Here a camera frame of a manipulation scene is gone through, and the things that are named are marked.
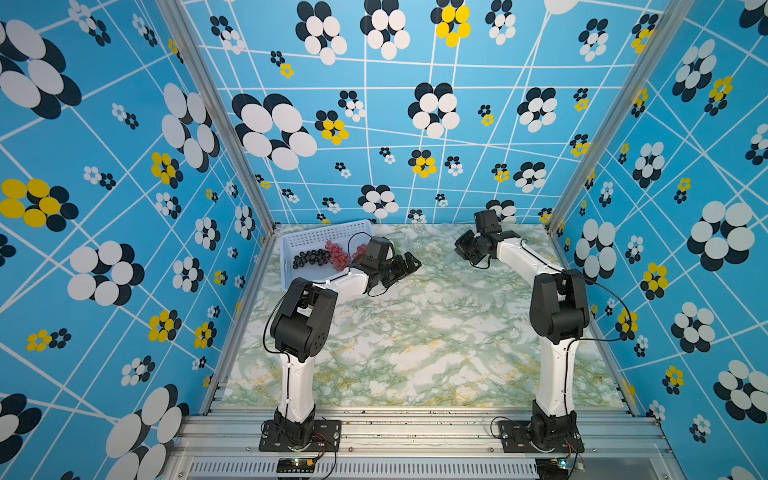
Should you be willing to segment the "black grape bunch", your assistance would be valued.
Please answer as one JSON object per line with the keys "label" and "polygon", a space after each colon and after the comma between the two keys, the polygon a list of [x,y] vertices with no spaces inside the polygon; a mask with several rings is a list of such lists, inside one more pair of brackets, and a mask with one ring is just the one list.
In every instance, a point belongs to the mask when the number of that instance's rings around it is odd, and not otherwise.
{"label": "black grape bunch", "polygon": [[293,257],[292,268],[299,270],[308,266],[325,266],[331,261],[332,254],[327,249],[300,251]]}

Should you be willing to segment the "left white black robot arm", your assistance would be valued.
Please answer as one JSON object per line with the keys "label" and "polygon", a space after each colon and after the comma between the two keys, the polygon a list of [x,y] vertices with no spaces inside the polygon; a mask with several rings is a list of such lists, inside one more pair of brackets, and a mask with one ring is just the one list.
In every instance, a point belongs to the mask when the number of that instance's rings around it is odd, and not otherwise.
{"label": "left white black robot arm", "polygon": [[273,424],[286,443],[304,447],[313,440],[315,361],[328,340],[336,306],[368,295],[376,286],[388,289],[421,266],[407,252],[383,260],[359,258],[348,272],[329,280],[292,281],[269,323],[275,344],[270,351],[282,363],[281,397]]}

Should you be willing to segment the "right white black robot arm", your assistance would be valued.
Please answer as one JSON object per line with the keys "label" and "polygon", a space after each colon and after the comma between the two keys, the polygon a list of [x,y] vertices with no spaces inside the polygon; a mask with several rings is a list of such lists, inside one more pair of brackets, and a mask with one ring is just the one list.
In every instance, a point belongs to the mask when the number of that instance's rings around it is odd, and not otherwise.
{"label": "right white black robot arm", "polygon": [[574,270],[552,266],[513,232],[466,231],[455,241],[459,256],[472,265],[497,259],[532,288],[530,324],[540,340],[539,387],[529,426],[536,448],[564,443],[584,451],[573,402],[575,354],[590,322],[584,280]]}

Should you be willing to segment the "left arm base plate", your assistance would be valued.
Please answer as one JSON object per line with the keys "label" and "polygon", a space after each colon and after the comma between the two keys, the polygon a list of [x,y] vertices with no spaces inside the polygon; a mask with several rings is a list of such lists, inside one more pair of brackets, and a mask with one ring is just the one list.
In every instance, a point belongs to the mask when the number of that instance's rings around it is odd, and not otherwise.
{"label": "left arm base plate", "polygon": [[267,420],[262,423],[260,452],[320,453],[339,449],[342,422],[314,420],[307,424]]}

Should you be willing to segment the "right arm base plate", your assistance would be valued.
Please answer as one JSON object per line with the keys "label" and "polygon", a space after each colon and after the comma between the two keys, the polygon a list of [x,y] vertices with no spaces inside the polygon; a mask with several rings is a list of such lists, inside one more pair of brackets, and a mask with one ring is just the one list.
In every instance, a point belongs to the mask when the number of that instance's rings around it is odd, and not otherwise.
{"label": "right arm base plate", "polygon": [[585,452],[576,424],[568,419],[554,422],[500,420],[494,423],[492,430],[505,453],[565,455]]}

